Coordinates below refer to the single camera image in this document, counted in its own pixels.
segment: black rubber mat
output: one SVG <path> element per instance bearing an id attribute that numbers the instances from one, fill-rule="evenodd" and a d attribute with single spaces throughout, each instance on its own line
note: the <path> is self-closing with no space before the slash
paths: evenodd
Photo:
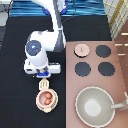
<path id="1" fill-rule="evenodd" d="M 111 55 L 111 49 L 106 45 L 99 45 L 96 48 L 96 54 L 100 57 L 106 58 Z"/>
<path id="2" fill-rule="evenodd" d="M 86 62 L 79 62 L 75 66 L 75 72 L 79 76 L 88 76 L 91 71 L 91 68 L 88 63 Z"/>
<path id="3" fill-rule="evenodd" d="M 102 62 L 98 66 L 100 74 L 103 76 L 112 76 L 115 73 L 114 66 L 109 62 Z"/>
<path id="4" fill-rule="evenodd" d="M 75 16 L 63 27 L 67 41 L 111 40 L 107 16 Z M 46 114 L 36 107 L 39 79 L 21 74 L 28 36 L 35 30 L 51 28 L 52 21 L 47 16 L 8 18 L 0 50 L 1 128 L 66 128 L 65 50 L 61 53 L 47 52 L 49 62 L 60 63 L 62 69 L 60 74 L 52 75 L 49 79 L 50 88 L 59 97 L 58 105 L 51 113 Z"/>

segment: small bowl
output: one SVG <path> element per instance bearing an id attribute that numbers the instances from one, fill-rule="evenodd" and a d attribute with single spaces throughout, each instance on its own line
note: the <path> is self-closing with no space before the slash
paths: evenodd
<path id="1" fill-rule="evenodd" d="M 47 92 L 49 92 L 49 93 L 52 94 L 52 98 L 51 98 L 51 101 L 52 101 L 52 102 L 51 102 L 49 105 L 46 105 L 46 104 L 44 103 L 44 101 L 46 100 L 44 94 L 47 93 Z M 41 107 L 42 109 L 51 107 L 51 106 L 54 104 L 54 102 L 55 102 L 55 94 L 54 94 L 53 91 L 50 90 L 50 89 L 43 89 L 43 90 L 41 90 L 41 91 L 38 93 L 37 97 L 36 97 L 36 104 L 38 104 L 39 107 Z"/>

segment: bowl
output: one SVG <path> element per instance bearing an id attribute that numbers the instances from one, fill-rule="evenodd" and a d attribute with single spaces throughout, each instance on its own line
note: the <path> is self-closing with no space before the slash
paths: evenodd
<path id="1" fill-rule="evenodd" d="M 45 97 L 45 94 L 49 92 L 52 94 L 52 98 L 50 99 L 51 100 L 51 103 L 49 105 L 46 105 L 44 102 L 46 100 L 46 97 Z M 41 90 L 37 97 L 36 97 L 36 104 L 42 108 L 42 109 L 45 109 L 45 108 L 49 108 L 51 107 L 55 102 L 55 94 L 53 93 L 53 91 L 51 89 L 43 89 Z"/>
<path id="2" fill-rule="evenodd" d="M 76 112 L 79 118 L 91 127 L 105 127 L 114 118 L 112 97 L 99 87 L 84 88 L 76 98 Z"/>

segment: cable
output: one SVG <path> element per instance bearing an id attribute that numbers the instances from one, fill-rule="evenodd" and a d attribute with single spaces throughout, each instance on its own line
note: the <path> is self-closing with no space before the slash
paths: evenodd
<path id="1" fill-rule="evenodd" d="M 13 1 L 13 0 L 11 0 L 11 2 L 9 3 L 8 9 L 6 9 L 5 4 L 3 4 L 3 3 L 0 1 L 0 3 L 4 6 L 4 10 L 1 11 L 0 13 L 2 13 L 2 12 L 7 12 L 7 13 L 8 13 L 8 17 L 9 17 L 9 11 L 11 10 L 11 9 L 9 9 L 9 8 L 10 8 L 10 5 L 11 5 L 12 1 Z"/>
<path id="2" fill-rule="evenodd" d="M 72 19 L 72 18 L 75 17 L 75 14 L 76 14 L 76 3 L 75 3 L 74 0 L 72 0 L 72 2 L 73 2 L 73 5 L 74 5 L 74 13 L 73 13 L 73 16 L 67 18 L 65 21 L 62 22 L 62 24 L 64 24 L 66 21 L 68 21 L 68 20 L 70 20 L 70 19 Z"/>
<path id="3" fill-rule="evenodd" d="M 8 11 L 7 11 L 8 17 L 9 17 L 9 11 L 11 10 L 11 9 L 9 9 L 9 8 L 10 8 L 12 2 L 13 2 L 13 0 L 11 0 L 10 4 L 9 4 L 9 6 L 8 6 Z"/>

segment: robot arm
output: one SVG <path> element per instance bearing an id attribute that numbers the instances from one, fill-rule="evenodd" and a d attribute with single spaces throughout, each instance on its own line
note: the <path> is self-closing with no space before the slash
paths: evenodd
<path id="1" fill-rule="evenodd" d="M 53 32 L 34 31 L 28 37 L 25 53 L 29 64 L 25 62 L 24 70 L 27 74 L 37 73 L 43 69 L 50 69 L 46 51 L 61 52 L 66 45 L 63 26 L 61 24 L 60 12 L 56 0 L 32 0 L 34 3 L 45 7 L 51 14 L 53 22 Z M 52 65 L 52 71 L 58 73 L 58 64 Z"/>

